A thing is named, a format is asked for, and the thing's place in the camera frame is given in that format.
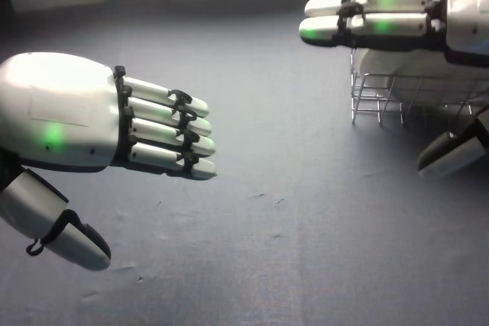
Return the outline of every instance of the metal wire rack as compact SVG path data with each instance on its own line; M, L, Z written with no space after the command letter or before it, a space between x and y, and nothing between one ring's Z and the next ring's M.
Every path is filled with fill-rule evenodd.
M377 115L380 125L387 116L400 119L402 125L421 121L427 127L430 118L446 121L448 128L470 118L489 105L489 78L463 79L439 76L408 76L379 73L359 75L351 51L351 120L358 114ZM373 78L388 78L385 87L373 87Z

